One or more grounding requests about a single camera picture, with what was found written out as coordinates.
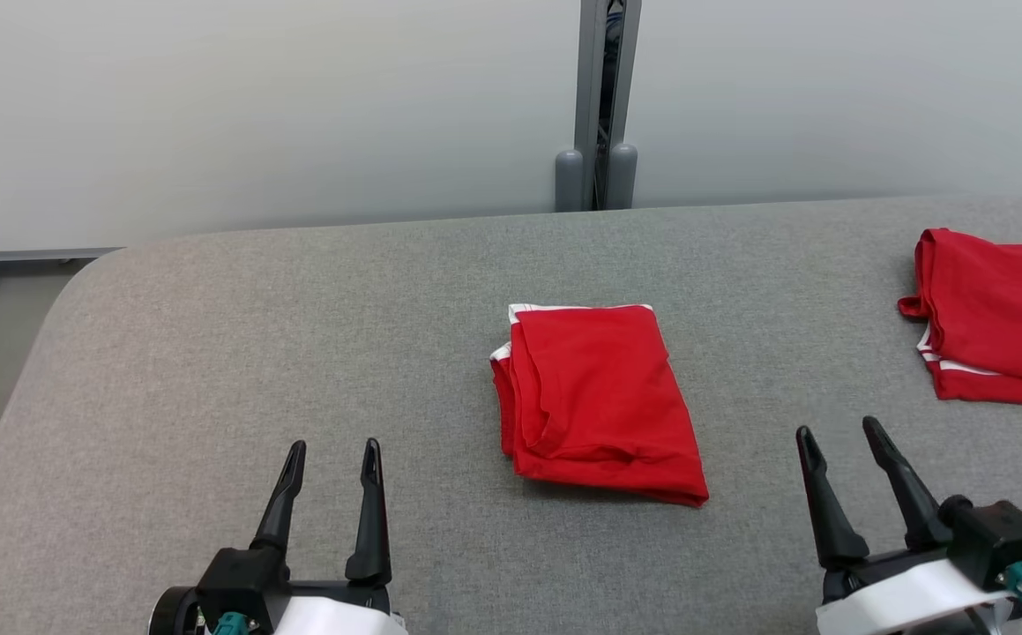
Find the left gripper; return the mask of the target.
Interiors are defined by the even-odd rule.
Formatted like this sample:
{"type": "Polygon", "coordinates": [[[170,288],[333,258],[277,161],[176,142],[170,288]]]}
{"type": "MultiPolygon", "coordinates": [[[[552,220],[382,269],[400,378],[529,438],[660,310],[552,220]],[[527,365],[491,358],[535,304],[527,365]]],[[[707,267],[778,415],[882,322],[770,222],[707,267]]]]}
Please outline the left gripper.
{"type": "MultiPolygon", "coordinates": [[[[301,491],[308,444],[290,445],[250,549],[287,550],[294,503],[301,491]]],[[[391,610],[387,584],[392,555],[387,527],[384,469],[380,442],[369,438],[364,449],[362,503],[354,552],[345,566],[347,581],[293,581],[290,599],[274,634],[407,634],[405,619],[391,610]]]]}

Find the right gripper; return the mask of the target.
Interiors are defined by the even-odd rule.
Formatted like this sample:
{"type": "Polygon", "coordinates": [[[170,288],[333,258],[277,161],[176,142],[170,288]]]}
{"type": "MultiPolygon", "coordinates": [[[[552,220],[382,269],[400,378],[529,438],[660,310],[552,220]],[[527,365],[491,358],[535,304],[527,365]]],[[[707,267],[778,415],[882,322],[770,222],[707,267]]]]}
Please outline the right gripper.
{"type": "Polygon", "coordinates": [[[828,463],[812,430],[797,429],[817,561],[824,568],[818,632],[1001,634],[1015,617],[1011,592],[998,586],[986,559],[954,549],[933,550],[951,541],[950,528],[938,518],[938,503],[877,418],[865,415],[862,430],[875,462],[888,475],[905,521],[909,551],[869,554],[826,477],[828,463]]]}

